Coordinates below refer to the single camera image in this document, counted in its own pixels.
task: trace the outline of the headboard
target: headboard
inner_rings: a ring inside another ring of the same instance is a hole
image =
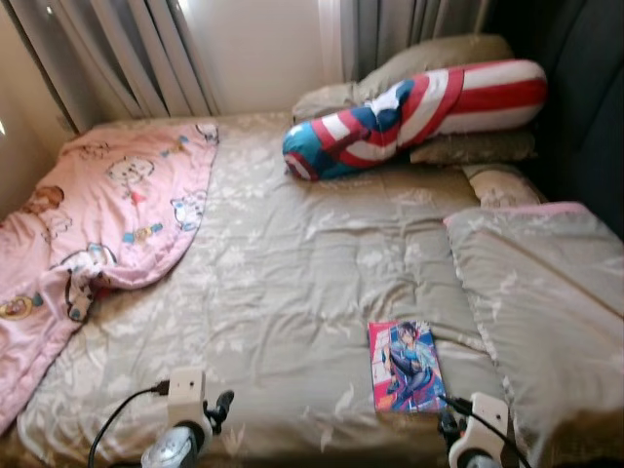
[[[502,0],[489,29],[549,79],[539,158],[522,169],[551,201],[582,202],[622,238],[624,2]]]

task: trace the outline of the power cord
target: power cord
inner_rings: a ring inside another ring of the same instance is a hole
[[[498,429],[496,429],[494,426],[489,424],[485,419],[480,417],[478,414],[474,414],[472,411],[472,405],[470,404],[470,402],[462,398],[448,398],[448,397],[445,397],[444,395],[438,395],[438,398],[440,398],[440,400],[442,400],[443,402],[447,403],[450,407],[452,407],[454,410],[456,410],[460,414],[463,414],[464,416],[474,417],[479,422],[481,422],[484,426],[486,426],[487,429],[489,429],[491,432],[496,434],[500,439],[502,439],[502,441],[507,446],[511,447],[511,449],[516,453],[518,458],[520,458],[520,461],[523,463],[523,465],[525,465],[526,468],[531,468],[531,466],[528,464],[527,458],[520,451],[516,443],[512,441],[511,439],[509,439],[505,434],[500,432]]]
[[[98,449],[99,441],[101,440],[102,436],[104,435],[104,432],[106,432],[106,429],[108,429],[108,426],[110,426],[110,424],[113,422],[115,417],[117,417],[119,415],[119,413],[122,411],[122,409],[129,402],[131,402],[134,398],[138,397],[139,395],[143,395],[145,393],[157,393],[158,395],[160,395],[162,397],[168,395],[169,394],[169,380],[163,380],[162,382],[159,382],[158,385],[154,385],[151,388],[146,388],[144,390],[140,390],[140,391],[134,393],[133,395],[128,397],[126,400],[124,400],[124,403],[122,403],[110,415],[110,417],[106,420],[104,425],[101,427],[101,429],[97,433],[96,438],[94,439],[94,442],[91,444],[91,450],[89,450],[89,460],[87,462],[87,467],[88,468],[94,468],[95,467],[95,463],[96,463],[96,450]],[[132,464],[133,463],[125,463],[125,464],[122,463],[122,466],[128,466],[128,465],[132,465]]]

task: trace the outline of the bed sheet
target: bed sheet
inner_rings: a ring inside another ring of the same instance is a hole
[[[435,416],[375,414],[366,325],[430,321],[450,393],[503,397],[442,224],[478,206],[466,177],[390,165],[309,183],[285,174],[288,114],[217,122],[189,251],[157,285],[94,307],[19,416],[20,442],[51,466],[84,463],[123,399],[198,365],[211,401],[236,392],[202,466],[345,466],[345,457],[445,466]],[[166,399],[140,397],[100,443],[100,460],[137,459],[165,424]]]

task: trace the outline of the cartoon print blanket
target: cartoon print blanket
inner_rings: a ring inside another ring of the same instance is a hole
[[[202,219],[213,125],[93,130],[0,224],[0,434],[102,288],[162,278]]]
[[[299,178],[344,176],[435,135],[521,127],[537,115],[546,92],[544,70],[528,60],[421,73],[361,107],[292,127],[284,159]]]

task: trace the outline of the black cable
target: black cable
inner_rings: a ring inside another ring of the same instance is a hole
[[[460,413],[462,413],[462,414],[464,414],[466,416],[474,417],[479,422],[481,422],[484,426],[486,426],[487,429],[489,429],[491,432],[496,434],[506,445],[508,445],[509,447],[512,448],[512,450],[516,453],[518,458],[520,458],[520,461],[523,463],[523,465],[525,465],[526,468],[531,468],[531,466],[528,464],[527,458],[520,451],[520,449],[518,448],[516,443],[514,441],[512,441],[511,439],[509,439],[505,434],[500,432],[498,429],[496,429],[494,426],[489,424],[489,422],[487,422],[485,419],[480,417],[478,414],[474,414],[471,408],[467,408],[466,406],[461,405],[458,402],[456,402],[455,400],[453,400],[451,398],[447,398],[444,395],[438,395],[438,398],[440,398],[440,400],[448,403],[450,406],[452,406],[458,412],[460,412]]]
[[[89,460],[87,461],[87,467],[88,468],[94,468],[94,466],[95,466],[95,463],[96,463],[96,450],[98,449],[99,441],[101,440],[102,436],[104,435],[104,432],[106,432],[106,429],[108,429],[108,426],[110,426],[110,424],[113,422],[115,417],[117,417],[119,415],[119,413],[122,411],[122,409],[129,402],[131,402],[134,398],[138,397],[139,395],[143,395],[145,393],[158,393],[161,396],[167,395],[169,393],[169,380],[163,380],[158,385],[155,385],[155,386],[153,386],[151,388],[146,388],[144,390],[140,390],[140,391],[134,393],[133,395],[128,397],[126,400],[124,400],[124,403],[122,403],[110,415],[110,417],[108,417],[108,419],[106,420],[104,425],[101,427],[101,429],[97,433],[96,438],[94,439],[94,442],[91,444],[91,450],[89,450]]]

